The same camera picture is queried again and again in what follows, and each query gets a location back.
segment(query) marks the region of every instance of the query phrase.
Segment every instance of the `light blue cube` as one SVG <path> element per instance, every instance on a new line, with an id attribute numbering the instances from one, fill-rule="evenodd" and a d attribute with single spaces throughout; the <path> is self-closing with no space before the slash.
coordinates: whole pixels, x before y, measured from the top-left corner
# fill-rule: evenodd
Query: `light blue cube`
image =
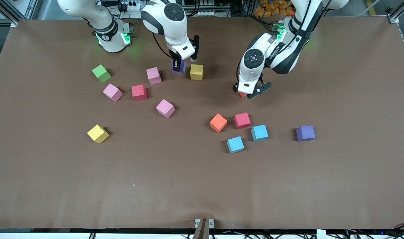
<path id="1" fill-rule="evenodd" d="M 296 138 L 298 142 L 310 141 L 315 137 L 316 135 L 314 134 L 314 128 L 312 125 L 301 126 L 296 129 Z"/>
<path id="2" fill-rule="evenodd" d="M 254 142 L 268 138 L 267 127 L 265 126 L 265 124 L 252 127 L 251 133 Z"/>
<path id="3" fill-rule="evenodd" d="M 240 136 L 229 139 L 227 141 L 227 146 L 229 148 L 230 153 L 236 153 L 242 151 L 245 148 L 243 146 L 242 138 Z"/>

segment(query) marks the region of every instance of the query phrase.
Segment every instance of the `brown table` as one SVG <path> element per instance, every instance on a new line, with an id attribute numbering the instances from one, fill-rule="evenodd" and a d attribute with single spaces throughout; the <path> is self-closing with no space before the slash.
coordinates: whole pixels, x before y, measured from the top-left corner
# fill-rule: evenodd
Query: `brown table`
<path id="1" fill-rule="evenodd" d="M 107 53 L 84 21 L 21 21 L 0 56 L 0 227 L 392 228 L 404 222 L 404 45 L 385 17 L 323 18 L 296 68 L 273 87 L 232 91 L 237 62 L 264 32 L 252 19 L 189 19 L 204 80 L 173 75 L 140 25 Z M 91 70 L 103 64 L 102 84 Z M 164 82 L 150 86 L 146 69 Z M 113 102 L 108 83 L 125 91 Z M 132 100 L 145 84 L 149 99 Z M 166 99 L 171 118 L 155 106 Z M 234 128 L 248 112 L 270 138 Z M 209 127 L 217 113 L 222 133 Z M 99 145 L 86 132 L 100 124 Z M 296 142 L 312 124 L 317 138 Z M 226 140 L 246 149 L 229 154 Z"/>

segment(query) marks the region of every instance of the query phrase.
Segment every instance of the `floor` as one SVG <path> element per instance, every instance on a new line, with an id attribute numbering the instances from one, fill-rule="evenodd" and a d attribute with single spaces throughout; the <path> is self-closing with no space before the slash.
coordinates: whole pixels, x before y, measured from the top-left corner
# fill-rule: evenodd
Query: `floor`
<path id="1" fill-rule="evenodd" d="M 23 1 L 28 2 L 29 0 L 17 0 L 16 2 Z M 388 6 L 391 6 L 395 0 L 380 0 L 373 8 L 372 11 L 366 12 L 363 15 L 368 16 L 372 13 L 374 15 L 385 15 L 385 9 Z M 360 15 L 366 8 L 367 3 L 369 5 L 372 3 L 371 0 L 350 0 L 349 3 L 343 7 L 342 9 L 332 10 L 327 13 L 327 16 L 358 16 Z M 36 18 L 43 20 L 72 20 L 79 19 L 73 18 L 67 14 L 65 14 L 57 4 L 57 0 L 41 0 L 39 2 L 38 11 L 36 11 Z M 404 14 L 399 17 L 400 20 L 400 28 L 404 35 Z M 3 48 L 4 41 L 9 32 L 9 28 L 0 27 L 0 53 Z"/>

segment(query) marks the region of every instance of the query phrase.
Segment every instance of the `green cube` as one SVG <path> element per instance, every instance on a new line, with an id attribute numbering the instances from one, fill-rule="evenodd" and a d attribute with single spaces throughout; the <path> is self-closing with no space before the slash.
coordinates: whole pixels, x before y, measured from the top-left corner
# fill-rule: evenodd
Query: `green cube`
<path id="1" fill-rule="evenodd" d="M 106 80 L 109 80 L 111 78 L 111 75 L 103 67 L 103 65 L 99 65 L 98 67 L 94 68 L 93 73 L 102 83 L 105 83 Z"/>

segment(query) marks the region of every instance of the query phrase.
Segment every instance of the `pink cube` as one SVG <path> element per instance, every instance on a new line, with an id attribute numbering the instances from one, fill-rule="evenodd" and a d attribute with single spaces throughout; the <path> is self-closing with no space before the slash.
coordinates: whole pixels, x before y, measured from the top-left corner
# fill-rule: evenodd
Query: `pink cube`
<path id="1" fill-rule="evenodd" d="M 109 84 L 108 87 L 103 90 L 103 93 L 115 102 L 123 95 L 122 92 L 112 84 Z"/>
<path id="2" fill-rule="evenodd" d="M 234 116 L 234 123 L 237 129 L 248 127 L 251 124 L 248 113 L 241 113 Z"/>
<path id="3" fill-rule="evenodd" d="M 135 101 L 147 100 L 148 96 L 145 86 L 143 85 L 133 86 L 132 91 L 133 91 L 133 98 Z"/>
<path id="4" fill-rule="evenodd" d="M 161 76 L 159 75 L 158 67 L 153 67 L 146 70 L 148 79 L 151 85 L 161 83 Z"/>
<path id="5" fill-rule="evenodd" d="M 166 100 L 162 100 L 161 103 L 156 107 L 161 115 L 164 115 L 166 118 L 169 118 L 174 112 L 174 106 Z"/>

